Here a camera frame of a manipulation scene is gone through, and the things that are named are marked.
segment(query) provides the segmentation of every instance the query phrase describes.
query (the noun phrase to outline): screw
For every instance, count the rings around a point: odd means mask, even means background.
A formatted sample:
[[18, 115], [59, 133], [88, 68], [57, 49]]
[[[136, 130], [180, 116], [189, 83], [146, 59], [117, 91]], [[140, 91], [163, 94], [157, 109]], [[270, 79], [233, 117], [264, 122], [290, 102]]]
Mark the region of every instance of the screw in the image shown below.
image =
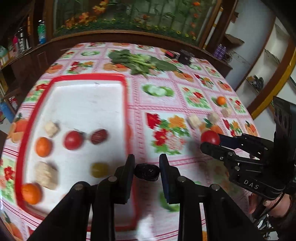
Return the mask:
[[83, 185], [81, 184], [81, 183], [78, 183], [78, 184], [76, 184], [75, 186], [74, 186], [74, 189], [76, 190], [76, 191], [79, 191], [79, 190], [81, 190], [83, 188]]
[[218, 184], [212, 184], [211, 188], [215, 191], [218, 191], [220, 189], [220, 186]]
[[116, 176], [110, 176], [109, 178], [108, 178], [108, 181], [109, 182], [116, 182], [117, 181], [117, 177]]
[[183, 182], [186, 181], [186, 177], [179, 176], [179, 177], [177, 178], [177, 180], [178, 180], [179, 182], [183, 183]]

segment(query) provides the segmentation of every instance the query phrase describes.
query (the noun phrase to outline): floral tablecloth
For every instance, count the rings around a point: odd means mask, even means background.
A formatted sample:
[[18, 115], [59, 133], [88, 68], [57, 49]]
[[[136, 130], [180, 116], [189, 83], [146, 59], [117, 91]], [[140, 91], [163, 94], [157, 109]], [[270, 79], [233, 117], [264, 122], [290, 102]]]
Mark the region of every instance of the floral tablecloth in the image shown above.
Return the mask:
[[[177, 71], [151, 69], [148, 76], [131, 75], [131, 70], [112, 64], [108, 55], [114, 50], [129, 49], [133, 54], [149, 55], [177, 66]], [[171, 165], [198, 184], [218, 183], [247, 212], [248, 192], [228, 181], [228, 173], [221, 161], [213, 160], [199, 150], [200, 135], [204, 128], [221, 131], [226, 135], [242, 132], [258, 135], [253, 120], [241, 104], [234, 90], [220, 73], [207, 61], [193, 59], [190, 66], [165, 57], [161, 48], [128, 43], [81, 43], [62, 55], [40, 77], [20, 106], [4, 145], [0, 166], [1, 218], [16, 239], [26, 240], [41, 220], [19, 208], [14, 192], [15, 168], [22, 133], [43, 91], [52, 78], [82, 73], [121, 73], [128, 84], [129, 125], [131, 146], [138, 163], [158, 163], [166, 153]], [[226, 103], [219, 106], [219, 96]], [[232, 114], [225, 118], [222, 108]], [[219, 121], [213, 124], [208, 115], [216, 112]], [[196, 114], [202, 124], [192, 129], [187, 118]], [[247, 154], [237, 150], [241, 156]], [[179, 206], [165, 202], [161, 180], [139, 180], [138, 205], [140, 216], [153, 216], [153, 232], [157, 240], [177, 240]], [[117, 240], [135, 240], [135, 231], [117, 232]]]

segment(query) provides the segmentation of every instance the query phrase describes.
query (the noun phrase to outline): red tomato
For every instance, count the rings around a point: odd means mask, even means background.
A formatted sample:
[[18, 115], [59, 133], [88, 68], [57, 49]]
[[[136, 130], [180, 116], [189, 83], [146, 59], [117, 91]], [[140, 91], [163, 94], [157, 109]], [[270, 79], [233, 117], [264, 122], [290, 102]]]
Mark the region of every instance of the red tomato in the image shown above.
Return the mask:
[[214, 131], [205, 131], [204, 133], [202, 133], [202, 135], [200, 137], [200, 141], [202, 143], [203, 142], [209, 142], [209, 143], [212, 143], [214, 145], [219, 145], [220, 144], [220, 137]]
[[83, 135], [78, 131], [69, 131], [64, 139], [64, 147], [68, 150], [76, 150], [83, 143]]

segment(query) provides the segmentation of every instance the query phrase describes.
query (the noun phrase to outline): pink checkered tablecloth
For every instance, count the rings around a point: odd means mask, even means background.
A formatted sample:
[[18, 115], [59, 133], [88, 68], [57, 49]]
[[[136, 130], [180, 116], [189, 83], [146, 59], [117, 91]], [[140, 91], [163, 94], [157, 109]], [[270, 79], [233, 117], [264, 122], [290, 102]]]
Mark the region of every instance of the pink checkered tablecloth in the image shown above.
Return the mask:
[[[147, 78], [139, 74], [131, 75], [130, 69], [110, 64], [109, 53], [122, 49], [168, 61], [176, 65], [178, 71], [151, 70]], [[20, 106], [17, 117], [23, 121], [22, 124], [26, 123], [54, 77], [84, 73], [121, 73], [128, 84], [128, 121], [132, 133], [132, 153], [136, 162], [157, 164], [159, 155], [166, 153], [170, 164], [177, 166], [181, 175], [205, 186], [218, 183], [246, 213], [248, 192], [230, 183], [223, 162], [202, 154], [199, 143], [204, 128], [219, 130], [229, 136], [241, 135], [242, 132], [258, 135], [250, 114], [234, 90], [207, 60], [195, 58], [190, 66], [185, 66], [166, 58], [164, 52], [164, 49], [157, 47], [126, 43], [77, 44], [40, 77]], [[219, 96], [226, 98], [222, 107], [216, 104]], [[227, 118], [221, 113], [225, 107], [232, 110]], [[217, 123], [209, 121], [208, 115], [212, 112], [219, 115]], [[192, 129], [187, 122], [192, 114], [196, 114], [202, 121], [197, 129]], [[20, 123], [16, 126], [19, 131], [23, 131]], [[14, 186], [20, 144], [21, 139], [12, 131], [2, 151], [0, 214], [6, 225], [14, 226], [12, 233], [16, 240], [26, 240], [41, 220], [17, 205]], [[241, 150], [236, 153], [248, 157]], [[171, 207], [163, 201], [161, 180], [138, 180], [137, 196], [140, 216], [153, 216], [156, 239], [177, 240], [178, 206]], [[135, 240], [135, 231], [117, 232], [116, 239]]]

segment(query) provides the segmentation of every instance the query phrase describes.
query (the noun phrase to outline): glass panel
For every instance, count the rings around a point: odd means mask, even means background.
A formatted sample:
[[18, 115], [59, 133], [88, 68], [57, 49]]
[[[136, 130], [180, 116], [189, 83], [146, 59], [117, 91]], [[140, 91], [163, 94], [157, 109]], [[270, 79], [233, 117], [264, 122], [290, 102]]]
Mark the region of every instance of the glass panel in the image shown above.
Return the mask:
[[126, 29], [197, 44], [216, 3], [217, 0], [55, 0], [54, 36]]

